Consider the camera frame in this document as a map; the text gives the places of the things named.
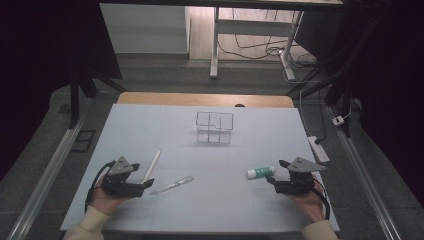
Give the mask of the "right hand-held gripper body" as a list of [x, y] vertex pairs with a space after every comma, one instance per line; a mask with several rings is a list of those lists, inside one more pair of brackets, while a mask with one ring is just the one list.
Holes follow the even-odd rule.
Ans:
[[314, 188], [313, 172], [324, 171], [325, 167], [301, 157], [291, 162], [288, 168], [289, 180], [277, 181], [274, 188], [277, 193], [288, 195], [303, 195]]

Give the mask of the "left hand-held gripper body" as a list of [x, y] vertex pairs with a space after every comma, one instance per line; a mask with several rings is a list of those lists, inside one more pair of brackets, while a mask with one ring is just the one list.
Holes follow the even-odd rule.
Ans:
[[101, 185], [106, 194], [117, 198], [134, 198], [143, 195], [145, 189], [142, 184], [127, 182], [133, 172], [131, 165], [124, 156], [113, 162], [112, 167], [103, 177]]

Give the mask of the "white and green glue stick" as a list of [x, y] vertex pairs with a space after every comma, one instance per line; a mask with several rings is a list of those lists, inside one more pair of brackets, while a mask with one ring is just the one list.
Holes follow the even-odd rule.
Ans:
[[261, 168], [255, 168], [248, 170], [246, 172], [248, 179], [257, 179], [257, 178], [263, 178], [266, 176], [272, 176], [276, 171], [276, 168], [274, 166], [267, 166], [267, 167], [261, 167]]

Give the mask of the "clear pen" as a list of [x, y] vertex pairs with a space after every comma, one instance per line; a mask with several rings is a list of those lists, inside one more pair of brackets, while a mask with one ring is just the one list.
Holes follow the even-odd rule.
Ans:
[[168, 191], [168, 190], [171, 190], [171, 189], [177, 188], [177, 187], [179, 187], [179, 186], [181, 186], [181, 185], [184, 185], [184, 184], [187, 184], [187, 183], [189, 183], [189, 182], [192, 182], [194, 179], [195, 179], [195, 178], [194, 178], [194, 177], [192, 177], [192, 176], [187, 176], [187, 177], [185, 177], [185, 178], [183, 178], [183, 179], [180, 179], [180, 180], [175, 181], [175, 182], [174, 182], [174, 183], [172, 183], [172, 184], [169, 184], [169, 185], [167, 185], [167, 186], [164, 186], [164, 187], [161, 187], [161, 188], [159, 188], [159, 189], [153, 190], [153, 191], [150, 193], [150, 195], [157, 195], [157, 194], [163, 193], [163, 192], [165, 192], [165, 191]]

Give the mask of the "clear wire-framed organizer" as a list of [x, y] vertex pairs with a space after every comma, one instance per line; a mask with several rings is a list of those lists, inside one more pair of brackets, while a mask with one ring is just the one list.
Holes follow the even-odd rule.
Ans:
[[224, 112], [198, 112], [196, 129], [198, 142], [229, 144], [234, 129], [234, 115]]

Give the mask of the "person's left hand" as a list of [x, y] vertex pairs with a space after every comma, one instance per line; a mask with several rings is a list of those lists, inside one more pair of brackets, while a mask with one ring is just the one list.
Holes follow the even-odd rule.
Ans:
[[109, 196], [101, 187], [95, 187], [90, 201], [90, 206], [103, 214], [111, 215], [119, 205], [127, 201], [127, 198]]

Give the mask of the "person's right hand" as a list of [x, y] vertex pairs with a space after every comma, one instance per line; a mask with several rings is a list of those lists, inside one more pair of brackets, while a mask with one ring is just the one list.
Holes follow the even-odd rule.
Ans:
[[303, 195], [288, 195], [297, 207], [305, 214], [308, 222], [314, 224], [326, 219], [324, 203], [313, 191]]

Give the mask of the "white power strip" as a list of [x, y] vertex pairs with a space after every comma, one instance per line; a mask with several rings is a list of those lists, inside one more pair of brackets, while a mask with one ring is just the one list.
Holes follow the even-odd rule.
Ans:
[[327, 164], [330, 162], [330, 158], [328, 157], [326, 151], [321, 145], [321, 141], [316, 136], [308, 137], [309, 144], [312, 148], [312, 151], [317, 158], [317, 161], [321, 164]]

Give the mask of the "white table mat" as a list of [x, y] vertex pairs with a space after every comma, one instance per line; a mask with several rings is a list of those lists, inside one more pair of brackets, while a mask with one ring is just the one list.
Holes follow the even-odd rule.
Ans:
[[[276, 168], [279, 160], [314, 158], [295, 108], [229, 108], [234, 129], [229, 144], [197, 141], [196, 106], [116, 104], [112, 107], [80, 186], [62, 223], [84, 216], [84, 202], [95, 175], [107, 162], [124, 156], [140, 164], [130, 177], [139, 183], [156, 152], [153, 185], [140, 198], [122, 204], [108, 221], [109, 231], [129, 233], [284, 233], [297, 232], [305, 215], [265, 179], [246, 172]], [[192, 182], [157, 195], [153, 190], [187, 176]]]

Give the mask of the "black stand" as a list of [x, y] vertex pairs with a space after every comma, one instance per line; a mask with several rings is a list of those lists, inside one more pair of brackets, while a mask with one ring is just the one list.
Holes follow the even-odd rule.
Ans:
[[348, 77], [350, 72], [349, 67], [341, 67], [336, 73], [328, 76], [317, 85], [308, 88], [306, 90], [300, 91], [296, 96], [293, 97], [294, 100], [300, 100], [303, 97], [307, 97], [315, 92], [318, 92], [324, 89], [327, 86], [330, 86], [330, 89], [327, 92], [327, 95], [324, 98], [324, 101], [327, 106], [334, 106], [342, 99], [342, 110], [341, 115], [345, 121], [344, 124], [341, 124], [341, 129], [346, 134], [347, 137], [350, 137], [349, 130], [349, 115], [351, 113], [351, 79]]
[[75, 72], [74, 76], [71, 79], [70, 90], [71, 90], [71, 119], [69, 128], [74, 129], [77, 125], [77, 122], [80, 119], [80, 100], [79, 100], [79, 91], [82, 91], [84, 96], [87, 98], [95, 98], [99, 93], [94, 80], [98, 79], [102, 83], [111, 87], [119, 93], [126, 92], [127, 89], [123, 86], [115, 83], [111, 78], [107, 77], [104, 74], [94, 70], [94, 69], [79, 69]]

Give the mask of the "white cabinet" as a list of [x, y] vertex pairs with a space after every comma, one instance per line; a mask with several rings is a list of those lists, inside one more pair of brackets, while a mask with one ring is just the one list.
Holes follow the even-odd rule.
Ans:
[[102, 3], [100, 8], [116, 53], [189, 53], [188, 7]]

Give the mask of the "black floor frame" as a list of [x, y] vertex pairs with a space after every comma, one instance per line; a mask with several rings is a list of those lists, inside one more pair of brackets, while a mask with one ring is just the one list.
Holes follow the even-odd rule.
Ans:
[[81, 130], [74, 141], [71, 151], [75, 153], [87, 153], [94, 140], [95, 133], [95, 130]]

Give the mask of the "aluminium rail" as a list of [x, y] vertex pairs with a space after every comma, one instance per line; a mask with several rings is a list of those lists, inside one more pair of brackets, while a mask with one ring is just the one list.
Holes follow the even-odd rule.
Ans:
[[25, 240], [85, 120], [86, 117], [81, 116], [72, 128], [66, 130], [6, 240]]
[[359, 131], [358, 134], [348, 136], [341, 127], [335, 129], [385, 239], [402, 240], [401, 233], [364, 162], [367, 157], [361, 144], [364, 134]]

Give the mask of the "white desk frame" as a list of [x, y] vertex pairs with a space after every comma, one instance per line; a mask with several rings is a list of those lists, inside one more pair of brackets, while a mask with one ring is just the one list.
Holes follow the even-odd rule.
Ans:
[[289, 60], [290, 50], [294, 42], [303, 12], [294, 11], [290, 22], [239, 20], [220, 18], [220, 8], [214, 8], [213, 44], [211, 52], [210, 78], [218, 76], [218, 52], [220, 35], [269, 36], [283, 37], [287, 40], [282, 50], [277, 51], [285, 76], [294, 81], [295, 75]]

